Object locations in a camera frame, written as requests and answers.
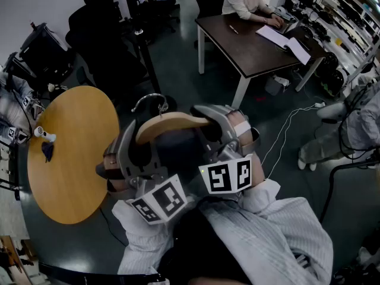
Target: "white shirt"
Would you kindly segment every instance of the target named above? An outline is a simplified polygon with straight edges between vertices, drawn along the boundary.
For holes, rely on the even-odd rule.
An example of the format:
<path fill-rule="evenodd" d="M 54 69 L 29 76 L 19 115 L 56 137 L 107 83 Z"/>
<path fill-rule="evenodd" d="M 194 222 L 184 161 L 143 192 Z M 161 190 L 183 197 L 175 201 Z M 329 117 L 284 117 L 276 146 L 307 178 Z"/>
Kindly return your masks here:
<path fill-rule="evenodd" d="M 249 20 L 253 12 L 266 7 L 263 0 L 224 0 L 221 12 L 223 15 L 236 12 L 241 19 Z"/>
<path fill-rule="evenodd" d="M 333 243 L 304 198 L 276 200 L 280 185 L 267 179 L 235 202 L 206 203 L 203 215 L 254 285 L 328 285 Z M 118 274 L 150 274 L 173 246 L 172 226 L 149 226 L 125 201 L 113 214 L 129 245 Z"/>

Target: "gray floor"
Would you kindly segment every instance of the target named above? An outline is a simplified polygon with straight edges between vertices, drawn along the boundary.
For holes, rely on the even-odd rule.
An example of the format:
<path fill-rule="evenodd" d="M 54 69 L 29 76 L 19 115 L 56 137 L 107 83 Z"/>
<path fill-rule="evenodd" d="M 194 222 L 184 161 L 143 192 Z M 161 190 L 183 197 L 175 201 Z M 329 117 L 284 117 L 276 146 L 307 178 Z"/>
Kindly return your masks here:
<path fill-rule="evenodd" d="M 194 40 L 197 27 L 194 22 L 198 15 L 195 0 L 177 0 L 180 2 L 181 23 L 174 26 L 175 34 L 162 31 L 150 53 L 163 94 L 174 97 L 178 110 L 188 112 L 194 104 L 213 103 L 231 104 L 238 86 L 239 77 L 225 57 L 211 45 L 205 55 L 205 74 L 199 75 L 197 51 Z M 264 90 L 262 79 L 253 79 L 248 88 L 241 109 L 249 116 L 251 124 L 259 129 L 262 146 L 258 150 L 261 158 L 276 139 L 288 114 L 296 107 L 308 107 L 324 98 L 323 92 L 312 78 L 307 91 L 295 92 L 296 82 L 289 71 L 281 76 L 294 82 L 283 94 L 271 96 Z M 75 85 L 72 75 L 66 84 Z M 143 88 L 150 88 L 149 83 Z M 128 105 L 118 107 L 121 125 L 124 126 L 133 117 Z M 281 185 L 279 198 L 305 197 L 315 214 L 319 216 L 328 191 L 328 176 L 331 169 L 346 161 L 330 161 L 317 167 L 316 172 L 300 171 L 297 168 L 297 151 L 300 146 L 313 138 L 319 119 L 314 111 L 300 112 L 292 120 L 287 133 L 287 142 L 283 148 L 272 179 Z M 324 125 L 318 135 L 334 129 Z M 268 175 L 280 153 L 283 135 L 264 163 Z M 26 170 L 26 151 L 20 155 L 20 168 Z M 30 238 L 35 244 L 43 262 L 62 268 L 92 272 L 115 273 L 120 263 L 124 247 L 108 231 L 106 221 L 99 211 L 86 221 L 65 226 L 47 218 L 37 206 L 30 193 L 26 172 L 21 175 L 23 186 L 23 212 Z M 330 209 L 324 221 L 324 228 L 334 242 L 334 269 L 347 264 L 356 255 L 363 238 L 374 228 L 380 217 L 380 193 L 373 170 L 352 169 L 343 171 L 335 177 L 336 189 Z M 124 231 L 112 216 L 110 209 L 113 201 L 107 198 L 102 206 L 110 221 L 115 235 L 125 240 Z"/>

